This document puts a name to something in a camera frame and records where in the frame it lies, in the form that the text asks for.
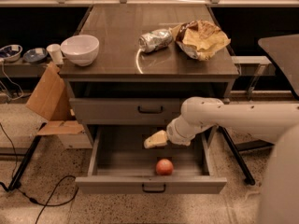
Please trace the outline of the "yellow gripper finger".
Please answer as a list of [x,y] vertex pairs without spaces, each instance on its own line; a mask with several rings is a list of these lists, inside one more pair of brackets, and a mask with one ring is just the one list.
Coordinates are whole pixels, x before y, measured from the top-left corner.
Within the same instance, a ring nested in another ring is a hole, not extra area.
[[144,141],[145,148],[164,147],[167,145],[168,137],[164,130],[153,134]]

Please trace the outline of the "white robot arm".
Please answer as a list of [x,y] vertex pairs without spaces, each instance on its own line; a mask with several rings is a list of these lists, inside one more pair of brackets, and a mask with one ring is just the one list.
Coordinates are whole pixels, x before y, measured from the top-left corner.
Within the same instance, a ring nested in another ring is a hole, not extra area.
[[232,128],[275,146],[263,179],[257,224],[299,224],[299,108],[297,104],[233,104],[191,97],[180,115],[144,147],[187,146],[213,126]]

